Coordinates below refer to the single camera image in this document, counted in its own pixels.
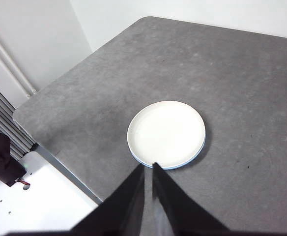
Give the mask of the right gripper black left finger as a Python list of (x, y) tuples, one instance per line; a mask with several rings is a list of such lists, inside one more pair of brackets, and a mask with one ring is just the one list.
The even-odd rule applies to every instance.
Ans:
[(73, 233), (139, 233), (144, 211), (144, 166), (71, 230)]

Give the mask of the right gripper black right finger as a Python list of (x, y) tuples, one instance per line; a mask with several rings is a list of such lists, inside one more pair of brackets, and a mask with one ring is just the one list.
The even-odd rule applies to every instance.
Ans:
[(153, 164), (153, 195), (175, 233), (229, 233), (230, 229), (190, 198), (161, 168)]

